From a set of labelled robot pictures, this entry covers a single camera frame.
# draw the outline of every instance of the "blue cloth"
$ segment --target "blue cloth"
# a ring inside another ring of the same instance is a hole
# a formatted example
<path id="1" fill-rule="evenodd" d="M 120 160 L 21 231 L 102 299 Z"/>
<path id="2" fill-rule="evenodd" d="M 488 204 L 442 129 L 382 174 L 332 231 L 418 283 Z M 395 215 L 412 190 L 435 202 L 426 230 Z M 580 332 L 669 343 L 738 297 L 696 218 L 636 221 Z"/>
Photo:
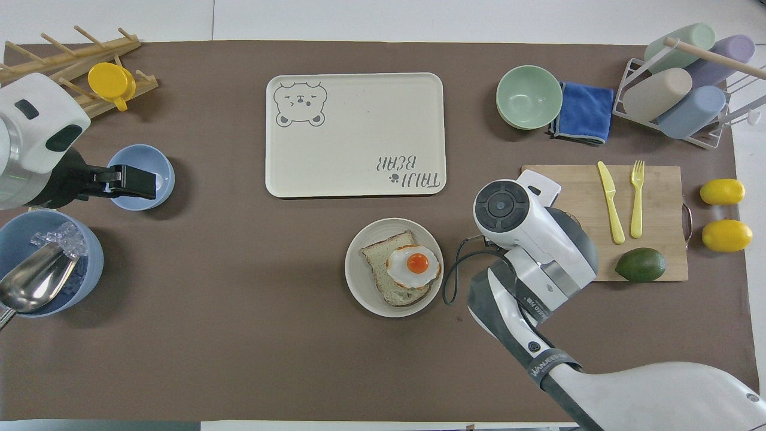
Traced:
<path id="1" fill-rule="evenodd" d="M 609 137 L 614 90 L 573 82 L 561 83 L 561 112 L 551 123 L 553 137 L 600 146 Z"/>

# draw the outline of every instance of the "lemon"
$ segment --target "lemon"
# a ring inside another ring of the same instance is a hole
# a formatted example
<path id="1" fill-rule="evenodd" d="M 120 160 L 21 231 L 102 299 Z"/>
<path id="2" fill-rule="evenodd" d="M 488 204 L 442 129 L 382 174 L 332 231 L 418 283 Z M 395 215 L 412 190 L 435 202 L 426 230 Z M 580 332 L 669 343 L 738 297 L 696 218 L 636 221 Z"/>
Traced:
<path id="1" fill-rule="evenodd" d="M 699 190 L 708 205 L 734 205 L 745 197 L 745 186 L 733 178 L 711 179 Z"/>
<path id="2" fill-rule="evenodd" d="M 662 253 L 654 248 L 641 247 L 622 255 L 614 270 L 628 281 L 648 283 L 662 276 L 666 266 Z"/>
<path id="3" fill-rule="evenodd" d="M 753 231 L 738 220 L 716 220 L 702 228 L 702 242 L 714 252 L 738 252 L 752 239 Z"/>

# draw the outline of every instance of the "blue cup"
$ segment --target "blue cup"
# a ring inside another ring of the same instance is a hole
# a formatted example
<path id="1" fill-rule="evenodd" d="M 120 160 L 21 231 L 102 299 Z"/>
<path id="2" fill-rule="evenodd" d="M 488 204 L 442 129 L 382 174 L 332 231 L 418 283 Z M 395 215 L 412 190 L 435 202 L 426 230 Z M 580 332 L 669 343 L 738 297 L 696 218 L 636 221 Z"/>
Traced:
<path id="1" fill-rule="evenodd" d="M 691 90 L 679 103 L 657 117 L 668 137 L 686 139 L 713 121 L 726 105 L 723 90 L 712 85 Z"/>
<path id="2" fill-rule="evenodd" d="M 84 265 L 84 277 L 79 286 L 62 289 L 53 301 L 31 313 L 19 313 L 21 317 L 43 317 L 75 305 L 85 298 L 101 278 L 103 270 L 103 250 L 96 235 L 83 223 L 58 211 L 36 209 L 14 217 L 0 229 L 0 278 L 5 277 L 24 259 L 36 252 L 39 247 L 31 243 L 35 233 L 53 232 L 66 222 L 72 222 L 85 239 L 88 256 L 80 258 L 77 265 Z"/>

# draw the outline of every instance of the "toast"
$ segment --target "toast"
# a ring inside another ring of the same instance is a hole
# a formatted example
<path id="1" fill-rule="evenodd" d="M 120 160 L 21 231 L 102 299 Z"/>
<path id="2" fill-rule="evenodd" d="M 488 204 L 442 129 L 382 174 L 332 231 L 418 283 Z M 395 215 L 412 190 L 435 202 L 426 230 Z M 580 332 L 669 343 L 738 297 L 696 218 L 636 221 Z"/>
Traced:
<path id="1" fill-rule="evenodd" d="M 362 248 L 362 254 L 370 265 L 372 275 L 375 278 L 375 285 L 383 295 L 383 299 L 394 307 L 407 307 L 412 305 L 429 292 L 432 282 L 428 282 L 423 288 L 407 289 L 403 288 L 388 275 L 386 271 L 386 260 L 388 256 L 397 248 L 415 243 L 412 237 L 412 231 L 406 230 L 400 234 L 394 235 L 383 241 L 368 245 Z"/>

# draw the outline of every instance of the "green bowl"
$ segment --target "green bowl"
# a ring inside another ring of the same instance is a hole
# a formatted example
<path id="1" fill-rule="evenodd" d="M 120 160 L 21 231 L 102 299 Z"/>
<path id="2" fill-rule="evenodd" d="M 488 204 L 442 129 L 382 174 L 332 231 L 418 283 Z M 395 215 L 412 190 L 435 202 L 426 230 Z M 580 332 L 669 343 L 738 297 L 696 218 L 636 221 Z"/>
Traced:
<path id="1" fill-rule="evenodd" d="M 561 110 L 561 85 L 538 66 L 511 69 L 497 84 L 500 116 L 517 129 L 532 130 L 551 123 Z"/>

